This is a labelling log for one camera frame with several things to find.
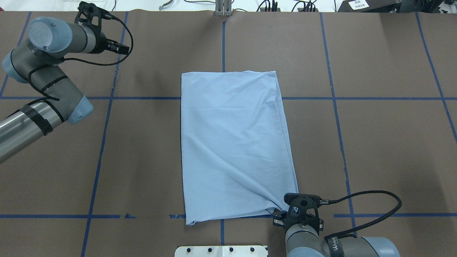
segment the electrical wire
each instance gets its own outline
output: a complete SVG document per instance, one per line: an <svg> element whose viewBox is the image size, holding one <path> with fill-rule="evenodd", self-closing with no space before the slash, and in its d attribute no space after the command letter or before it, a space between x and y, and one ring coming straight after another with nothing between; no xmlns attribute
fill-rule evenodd
<svg viewBox="0 0 457 257"><path fill-rule="evenodd" d="M259 8L257 8L256 12L260 10L260 7L262 6L263 3L265 3L265 11L266 11L266 9L267 9L266 3L267 3L267 2L268 2L268 5L270 5L270 0L264 0L263 2L261 2L261 3L259 4Z"/></svg>
<svg viewBox="0 0 457 257"><path fill-rule="evenodd" d="M371 194L371 193L388 194L388 195L392 196L393 198L395 198L395 200L397 200L398 204L397 204L397 206L395 206L395 208L393 208L392 210L390 210L389 212L387 212L383 216L377 218L376 220L373 220L371 222L365 223L363 225L357 226L357 227L349 229L349 230L345 230L345 231L341 231L341 232L337 232L337 233L333 233L333 234L327 235L327 236L324 237L324 239L328 240L328 239L330 239L332 237L335 237L335 236L336 237L344 236L344 235L347 235L349 233L356 232L356 231L365 229L367 227L373 226L373 225L375 225L375 224L387 219L388 217L390 217L392 214L394 214L396 211L398 211L401 208L402 202L401 202L400 198L397 195L395 195L394 193L391 193L389 191L384 191L384 190L369 190L369 191L362 191L362 192L358 192L358 193L353 193L353 194L350 194L350 195L345 196L343 198L340 198L338 200L330 200L329 204L339 203L341 201L344 201L346 199L349 199L349 198L357 196L357 195Z"/></svg>
<svg viewBox="0 0 457 257"><path fill-rule="evenodd" d="M311 2L311 1L302 1L302 0L295 0L297 1L297 3L293 6L292 8L292 11L295 10L295 7L299 4L299 3L303 3L303 10L301 10L300 12L315 12L316 11L316 5L314 4L317 0L314 0L314 2Z"/></svg>
<svg viewBox="0 0 457 257"><path fill-rule="evenodd" d="M184 0L186 3L194 3L194 4L198 4L198 3L211 3L211 4L215 4L216 2L213 2L213 1L206 1L206 0L202 0L202 1L189 1L189 0Z"/></svg>
<svg viewBox="0 0 457 257"><path fill-rule="evenodd" d="M132 53L133 51L133 36L132 36L132 33L130 32L130 30L128 29L128 27L125 25L125 23L123 21L121 21L121 19L117 18L116 16L112 15L113 16L113 20L116 20L118 22L120 22L122 24L122 26L124 26L125 30L127 30L129 36L130 36L130 41L131 41L131 46L130 46L130 50L129 52L124 56L124 58L120 59L119 61L115 62L115 63L111 63L111 64L99 64L99 63L93 63L93 62L90 62L90 61L86 61L86 60L82 60L82 59L78 59L78 58L64 58L63 61L80 61L80 62L83 62L83 63L87 63L87 64L93 64L93 65L98 65L98 66L112 66L112 65L116 65L116 64L119 64L123 61L125 61L125 59L127 59L127 57L130 56L130 54Z"/></svg>
<svg viewBox="0 0 457 257"><path fill-rule="evenodd" d="M295 10L295 7L296 7L299 3L303 3L303 9L305 9L306 2L305 2L305 1L297 1L297 2L295 3L295 5L293 6L292 11L290 11L290 12L293 12L293 10Z"/></svg>
<svg viewBox="0 0 457 257"><path fill-rule="evenodd" d="M36 68L36 69L31 70L31 71L28 73L27 80L29 81L30 86L32 86L32 88L35 89L38 93L42 94L46 99L51 99L51 100L55 100L55 101L60 101L59 98L50 96L50 95L46 94L43 90L37 88L37 87L33 84L33 82L32 82L32 74L35 73L35 72L37 72L37 71L39 71L39 70L41 70L41 69L47 68L47 67L49 67L49 65L43 65L43 66L40 66L40 67L38 67L38 68Z"/></svg>

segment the white metal plate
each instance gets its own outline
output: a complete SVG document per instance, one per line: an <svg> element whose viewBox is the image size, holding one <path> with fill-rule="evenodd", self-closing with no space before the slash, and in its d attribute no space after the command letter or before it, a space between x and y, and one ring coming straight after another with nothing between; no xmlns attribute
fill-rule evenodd
<svg viewBox="0 0 457 257"><path fill-rule="evenodd" d="M267 249L267 246L180 246L175 257L268 257Z"/></svg>

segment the metal bracket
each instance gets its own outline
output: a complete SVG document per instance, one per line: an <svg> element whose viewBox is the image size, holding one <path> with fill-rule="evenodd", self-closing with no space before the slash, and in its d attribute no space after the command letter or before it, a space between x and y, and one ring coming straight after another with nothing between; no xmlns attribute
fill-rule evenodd
<svg viewBox="0 0 457 257"><path fill-rule="evenodd" d="M267 246L180 246L175 257L268 257Z"/></svg>
<svg viewBox="0 0 457 257"><path fill-rule="evenodd" d="M232 0L215 0L216 16L232 16Z"/></svg>

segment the black strap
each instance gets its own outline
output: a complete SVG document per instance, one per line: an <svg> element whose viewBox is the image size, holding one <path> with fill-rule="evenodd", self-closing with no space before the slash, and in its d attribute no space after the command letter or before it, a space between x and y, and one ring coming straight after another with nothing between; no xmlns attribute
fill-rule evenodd
<svg viewBox="0 0 457 257"><path fill-rule="evenodd" d="M64 75L64 76L61 76L61 77L58 77L57 79L54 79L53 81L49 82L46 86L44 86L41 91L46 91L48 88L52 87L53 85L55 85L57 82L61 81L61 80L64 80L64 79L67 79L68 76Z"/></svg>
<svg viewBox="0 0 457 257"><path fill-rule="evenodd" d="M22 106L19 111L23 112L27 117L29 117L43 132L44 135L47 135L53 131L53 127L49 123L49 121L39 112L28 105Z"/></svg>
<svg viewBox="0 0 457 257"><path fill-rule="evenodd" d="M344 257L343 246L341 246L338 237L332 237L327 240L331 257Z"/></svg>

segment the logo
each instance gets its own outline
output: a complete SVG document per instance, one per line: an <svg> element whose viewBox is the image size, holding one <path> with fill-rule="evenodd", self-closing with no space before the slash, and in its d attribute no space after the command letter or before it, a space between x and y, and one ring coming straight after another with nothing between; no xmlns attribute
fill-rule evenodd
<svg viewBox="0 0 457 257"><path fill-rule="evenodd" d="M338 242L336 241L336 237L333 237L332 238L332 248L333 248L333 251L337 251L338 250Z"/></svg>

